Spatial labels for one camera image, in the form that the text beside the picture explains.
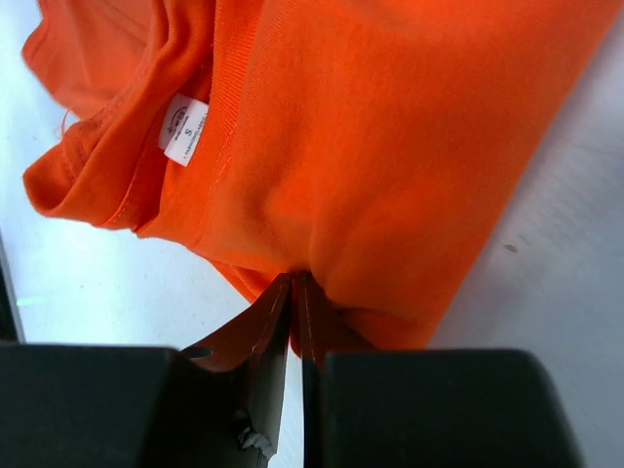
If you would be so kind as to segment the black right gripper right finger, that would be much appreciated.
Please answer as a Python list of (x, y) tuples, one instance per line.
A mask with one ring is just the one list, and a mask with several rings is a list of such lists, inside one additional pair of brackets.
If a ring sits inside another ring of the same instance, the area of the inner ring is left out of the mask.
[(553, 380), (517, 349), (382, 351), (297, 278), (307, 467), (580, 467)]

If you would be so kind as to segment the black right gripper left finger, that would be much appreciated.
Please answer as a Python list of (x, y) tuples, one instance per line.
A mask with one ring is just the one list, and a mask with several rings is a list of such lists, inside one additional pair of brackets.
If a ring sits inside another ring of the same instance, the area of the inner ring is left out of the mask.
[(264, 467), (276, 453), (292, 279), (183, 350), (1, 347), (5, 467)]

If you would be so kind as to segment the orange t shirt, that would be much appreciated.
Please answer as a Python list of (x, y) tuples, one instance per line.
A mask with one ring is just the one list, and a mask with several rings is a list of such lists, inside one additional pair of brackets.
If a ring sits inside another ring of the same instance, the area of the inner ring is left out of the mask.
[[(207, 259), (246, 299), (309, 271), (378, 347), (424, 345), (619, 1), (44, 1), (22, 55), (78, 120), (42, 215)], [(209, 106), (187, 167), (176, 94)]]

